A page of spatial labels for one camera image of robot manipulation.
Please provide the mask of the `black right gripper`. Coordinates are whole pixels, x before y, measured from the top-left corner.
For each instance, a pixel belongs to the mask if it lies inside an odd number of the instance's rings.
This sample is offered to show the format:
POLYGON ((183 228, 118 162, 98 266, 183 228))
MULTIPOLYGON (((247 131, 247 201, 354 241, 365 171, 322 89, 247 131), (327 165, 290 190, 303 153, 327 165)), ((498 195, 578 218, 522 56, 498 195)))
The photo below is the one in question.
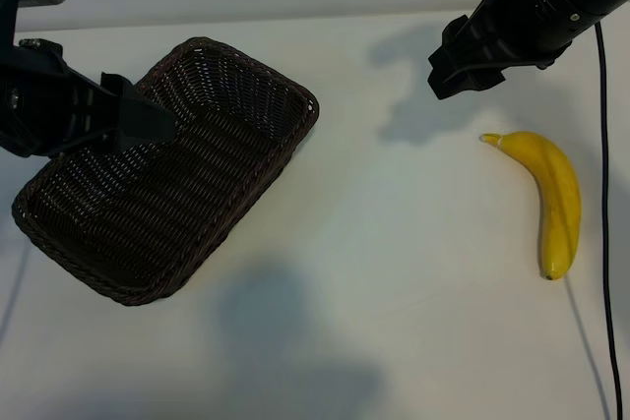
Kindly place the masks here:
POLYGON ((579 34, 599 21, 599 0, 482 0, 442 31, 428 76, 435 96, 484 91, 505 81, 503 69, 555 61, 579 34), (468 54, 472 70, 458 70, 447 54, 468 54))

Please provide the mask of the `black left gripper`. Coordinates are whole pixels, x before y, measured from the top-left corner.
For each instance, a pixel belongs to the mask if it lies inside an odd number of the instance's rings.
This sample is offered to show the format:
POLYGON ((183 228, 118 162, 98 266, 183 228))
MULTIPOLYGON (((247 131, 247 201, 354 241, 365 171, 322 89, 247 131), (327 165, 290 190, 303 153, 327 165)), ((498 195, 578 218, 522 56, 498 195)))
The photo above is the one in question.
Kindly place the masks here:
POLYGON ((17 156, 54 156, 102 136, 105 152, 170 142, 174 115, 125 77, 100 85, 68 66, 63 47, 33 38, 1 47, 1 147, 17 156))

